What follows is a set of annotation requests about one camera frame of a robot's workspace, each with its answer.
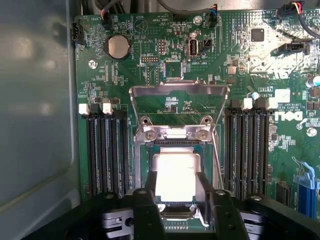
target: capacitor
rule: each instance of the capacitor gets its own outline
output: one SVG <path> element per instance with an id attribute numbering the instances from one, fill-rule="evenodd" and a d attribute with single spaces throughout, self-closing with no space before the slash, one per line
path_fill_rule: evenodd
<path id="1" fill-rule="evenodd" d="M 320 76 L 315 76 L 315 77 L 309 77 L 305 81 L 305 85 L 308 88 L 313 88 L 313 87 L 320 87 Z"/>
<path id="2" fill-rule="evenodd" d="M 255 91 L 251 94 L 251 97 L 253 100 L 257 100 L 258 98 L 260 98 L 260 94 Z"/>

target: motherboard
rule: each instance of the motherboard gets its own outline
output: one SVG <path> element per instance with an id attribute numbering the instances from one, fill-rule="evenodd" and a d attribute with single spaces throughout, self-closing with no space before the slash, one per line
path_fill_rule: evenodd
<path id="1" fill-rule="evenodd" d="M 319 32 L 320 9 L 303 14 Z M 320 219 L 320 39 L 296 15 L 84 15 L 73 27 L 83 201 L 157 171 L 159 208 L 192 208 L 201 171 L 240 200 L 259 193 Z"/>

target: green circuit board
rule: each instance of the green circuit board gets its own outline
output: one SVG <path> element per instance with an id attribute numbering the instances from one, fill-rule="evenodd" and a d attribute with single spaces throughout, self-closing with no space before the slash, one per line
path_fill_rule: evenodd
<path id="1" fill-rule="evenodd" d="M 305 9 L 304 16 L 312 29 L 319 30 L 320 9 Z M 174 21 L 173 14 L 167 12 L 112 15 L 108 31 L 99 15 L 78 17 L 76 21 L 83 26 L 85 41 L 75 47 L 78 103 L 101 105 L 108 100 L 114 110 L 127 112 L 128 187 L 133 189 L 136 187 L 133 147 L 138 124 L 129 95 L 131 87 L 179 80 L 228 85 L 230 92 L 225 106 L 230 100 L 251 98 L 252 93 L 266 100 L 275 98 L 278 108 L 269 117 L 266 194 L 274 199 L 276 184 L 286 182 L 291 188 L 288 205 L 296 209 L 295 176 L 305 171 L 301 162 L 307 162 L 314 168 L 315 176 L 320 177 L 319 96 L 317 89 L 306 86 L 308 79 L 319 74 L 319 39 L 310 39 L 296 15 L 278 18 L 273 9 L 219 11 L 214 26 L 210 26 L 206 14 L 200 16 L 200 25 L 194 24 L 194 17 Z M 191 33 L 198 44 L 195 57 L 188 53 Z M 125 36 L 130 44 L 128 56 L 123 60 L 114 60 L 104 51 L 106 40 L 115 35 Z M 310 39 L 307 52 L 282 52 L 281 46 L 294 39 Z M 221 96 L 173 91 L 167 96 L 145 96 L 136 101 L 139 113 L 153 123 L 182 126 L 199 124 L 206 115 L 215 119 L 222 100 Z M 224 115 L 217 124 L 223 174 Z M 79 117 L 78 126 L 81 197 L 86 200 L 90 196 L 86 120 Z M 146 176 L 148 157 L 143 158 L 141 175 Z"/>

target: usb port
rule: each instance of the usb port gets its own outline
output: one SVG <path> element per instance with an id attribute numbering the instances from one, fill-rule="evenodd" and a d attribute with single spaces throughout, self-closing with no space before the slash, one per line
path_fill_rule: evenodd
<path id="1" fill-rule="evenodd" d="M 189 56 L 194 57 L 198 55 L 198 40 L 189 40 Z"/>

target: blue connector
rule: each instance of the blue connector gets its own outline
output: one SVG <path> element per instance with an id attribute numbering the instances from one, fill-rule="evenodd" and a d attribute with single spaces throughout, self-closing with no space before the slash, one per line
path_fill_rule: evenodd
<path id="1" fill-rule="evenodd" d="M 320 182 L 315 180 L 315 170 L 306 162 L 302 165 L 308 170 L 303 176 L 296 176 L 298 183 L 298 212 L 312 219 L 316 219 L 317 190 L 320 189 Z"/>

